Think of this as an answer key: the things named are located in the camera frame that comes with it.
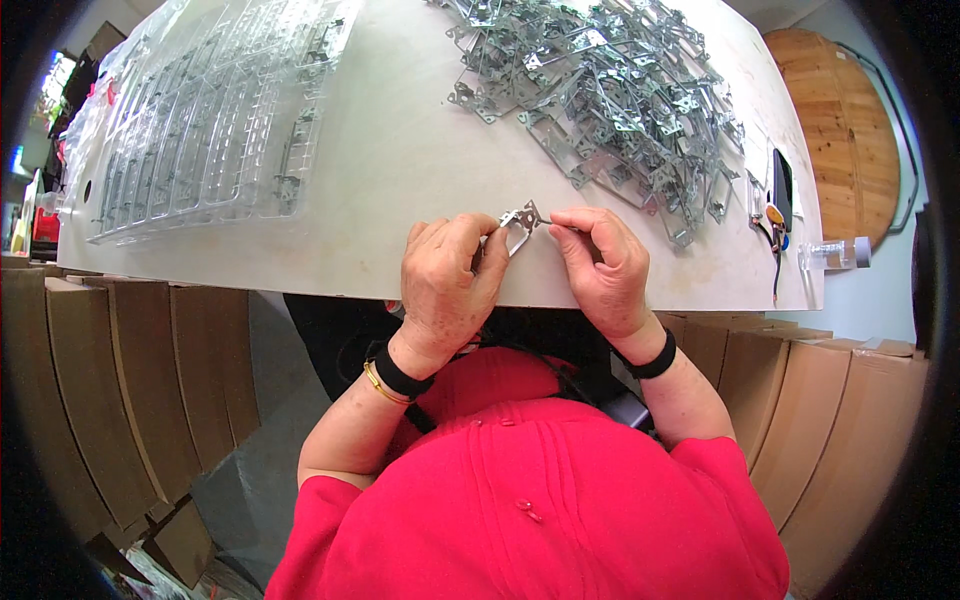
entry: red shirt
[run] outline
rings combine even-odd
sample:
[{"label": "red shirt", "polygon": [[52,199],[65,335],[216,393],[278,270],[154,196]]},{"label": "red shirt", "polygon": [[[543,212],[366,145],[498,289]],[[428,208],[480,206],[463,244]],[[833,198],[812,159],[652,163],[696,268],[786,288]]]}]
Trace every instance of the red shirt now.
[{"label": "red shirt", "polygon": [[366,491],[303,483],[266,597],[784,597],[786,555],[734,441],[667,453],[557,388],[504,348],[444,368],[420,398],[437,430],[407,447],[404,422],[406,451]]}]

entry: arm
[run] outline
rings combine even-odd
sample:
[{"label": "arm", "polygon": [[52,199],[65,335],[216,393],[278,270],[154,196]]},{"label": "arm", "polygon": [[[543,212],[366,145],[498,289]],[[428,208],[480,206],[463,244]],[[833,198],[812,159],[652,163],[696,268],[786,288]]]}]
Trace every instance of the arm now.
[{"label": "arm", "polygon": [[[423,380],[440,370],[490,316],[507,270],[506,229],[488,215],[417,223],[407,237],[400,272],[406,318],[388,351],[407,375]],[[489,235],[476,276],[470,262]],[[375,362],[372,371],[376,372]],[[405,400],[383,386],[388,394]],[[314,426],[300,450],[297,484],[327,475],[360,489],[375,479],[406,406],[380,394],[362,373]]]},{"label": "arm", "polygon": [[[663,350],[666,334],[645,306],[650,254],[612,212],[580,207],[554,212],[550,234],[560,243],[573,295],[587,318],[631,363],[644,365]],[[593,263],[574,227],[589,233],[603,255]],[[640,381],[643,398],[667,449],[687,438],[733,438],[727,407],[679,349],[669,369]]]}]

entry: gray floor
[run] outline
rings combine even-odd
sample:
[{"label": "gray floor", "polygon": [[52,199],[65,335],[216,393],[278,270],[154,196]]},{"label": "gray floor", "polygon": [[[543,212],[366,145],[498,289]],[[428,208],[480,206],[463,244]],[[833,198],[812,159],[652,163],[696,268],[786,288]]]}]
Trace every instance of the gray floor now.
[{"label": "gray floor", "polygon": [[218,557],[265,588],[293,525],[300,445],[330,401],[280,294],[251,292],[261,426],[191,493]]}]

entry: round wooden board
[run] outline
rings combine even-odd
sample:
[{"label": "round wooden board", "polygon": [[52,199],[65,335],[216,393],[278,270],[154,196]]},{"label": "round wooden board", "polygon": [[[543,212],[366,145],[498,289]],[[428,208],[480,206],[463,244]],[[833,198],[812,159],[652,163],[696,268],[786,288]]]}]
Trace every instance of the round wooden board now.
[{"label": "round wooden board", "polygon": [[890,118],[856,57],[803,29],[763,37],[797,109],[824,239],[883,239],[897,212],[900,156]]}]

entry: transparent blister tray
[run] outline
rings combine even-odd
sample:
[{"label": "transparent blister tray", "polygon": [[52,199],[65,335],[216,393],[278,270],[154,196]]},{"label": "transparent blister tray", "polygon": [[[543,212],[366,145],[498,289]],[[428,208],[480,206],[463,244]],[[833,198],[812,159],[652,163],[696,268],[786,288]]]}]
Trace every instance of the transparent blister tray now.
[{"label": "transparent blister tray", "polygon": [[302,211],[325,86],[361,2],[227,3],[136,53],[108,118],[87,241]]}]

